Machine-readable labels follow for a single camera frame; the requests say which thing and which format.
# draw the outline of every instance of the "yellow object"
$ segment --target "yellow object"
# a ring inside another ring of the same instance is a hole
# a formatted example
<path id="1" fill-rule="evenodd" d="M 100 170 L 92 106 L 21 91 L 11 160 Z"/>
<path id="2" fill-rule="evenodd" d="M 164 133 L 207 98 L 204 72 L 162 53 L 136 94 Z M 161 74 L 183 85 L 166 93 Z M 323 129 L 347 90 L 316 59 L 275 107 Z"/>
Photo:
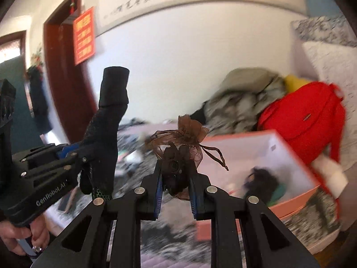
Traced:
<path id="1" fill-rule="evenodd" d="M 286 76 L 284 78 L 284 81 L 285 81 L 286 91 L 288 92 L 288 94 L 290 94 L 291 92 L 295 92 L 302 86 L 307 85 L 311 82 L 310 80 L 307 80 L 305 78 L 299 78 L 296 77 L 295 75 Z"/>

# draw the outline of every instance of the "window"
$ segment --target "window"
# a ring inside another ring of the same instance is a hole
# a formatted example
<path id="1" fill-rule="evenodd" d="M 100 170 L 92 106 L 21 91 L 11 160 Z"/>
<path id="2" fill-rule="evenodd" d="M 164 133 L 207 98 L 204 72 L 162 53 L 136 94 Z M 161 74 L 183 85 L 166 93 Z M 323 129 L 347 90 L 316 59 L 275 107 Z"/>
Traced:
<path id="1" fill-rule="evenodd" d="M 0 63 L 20 55 L 20 40 L 0 45 Z"/>

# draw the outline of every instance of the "orange box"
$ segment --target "orange box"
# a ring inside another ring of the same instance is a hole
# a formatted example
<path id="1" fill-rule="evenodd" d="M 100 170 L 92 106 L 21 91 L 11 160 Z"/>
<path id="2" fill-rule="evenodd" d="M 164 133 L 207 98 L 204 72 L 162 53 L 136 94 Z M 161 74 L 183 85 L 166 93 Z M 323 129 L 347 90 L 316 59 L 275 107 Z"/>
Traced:
<path id="1" fill-rule="evenodd" d="M 279 182 L 286 185 L 285 195 L 270 209 L 280 219 L 299 212 L 320 183 L 295 154 L 285 140 L 275 131 L 258 131 L 244 134 L 206 137 L 202 145 L 221 150 L 230 171 L 204 156 L 197 171 L 209 177 L 212 185 L 229 194 L 242 197 L 244 180 L 255 166 L 267 168 Z M 198 241 L 211 239 L 211 221 L 196 222 Z"/>

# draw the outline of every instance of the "brown organza bag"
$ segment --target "brown organza bag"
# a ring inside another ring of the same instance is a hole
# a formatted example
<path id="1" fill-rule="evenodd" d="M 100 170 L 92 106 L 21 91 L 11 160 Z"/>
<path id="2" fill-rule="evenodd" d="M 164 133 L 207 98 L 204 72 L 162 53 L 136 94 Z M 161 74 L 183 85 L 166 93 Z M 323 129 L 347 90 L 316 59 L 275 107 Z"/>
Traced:
<path id="1" fill-rule="evenodd" d="M 203 158 L 203 149 L 210 158 L 218 162 L 226 170 L 228 170 L 228 167 L 218 148 L 200 144 L 208 134 L 208 128 L 203 127 L 196 120 L 191 120 L 189 115 L 179 116 L 178 119 L 178 130 L 156 131 L 146 141 L 146 145 L 154 151 L 158 159 L 163 159 L 165 162 L 162 167 L 164 190 L 167 189 L 174 197 L 188 200 L 187 187 L 189 178 L 185 173 L 185 160 L 187 158 L 194 160 L 196 167 L 198 167 Z M 170 150 L 165 150 L 164 152 L 161 148 L 167 146 L 169 146 Z M 221 160 L 213 156 L 208 150 L 217 151 Z"/>

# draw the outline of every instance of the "doorway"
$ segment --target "doorway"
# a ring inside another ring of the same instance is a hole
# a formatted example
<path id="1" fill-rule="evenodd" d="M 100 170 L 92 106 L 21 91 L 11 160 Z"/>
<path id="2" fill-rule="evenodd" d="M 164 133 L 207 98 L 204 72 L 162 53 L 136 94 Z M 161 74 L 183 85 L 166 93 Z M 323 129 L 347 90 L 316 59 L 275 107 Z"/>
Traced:
<path id="1" fill-rule="evenodd" d="M 11 124 L 11 152 L 43 145 L 34 118 L 25 67 L 26 31 L 0 37 L 0 80 L 7 79 L 16 89 L 15 111 Z"/>
<path id="2" fill-rule="evenodd" d="M 74 13 L 70 14 L 74 1 Z M 64 0 L 44 23 L 44 55 L 54 105 L 70 143 L 82 140 L 97 110 L 86 62 L 74 64 L 73 21 L 81 0 Z"/>

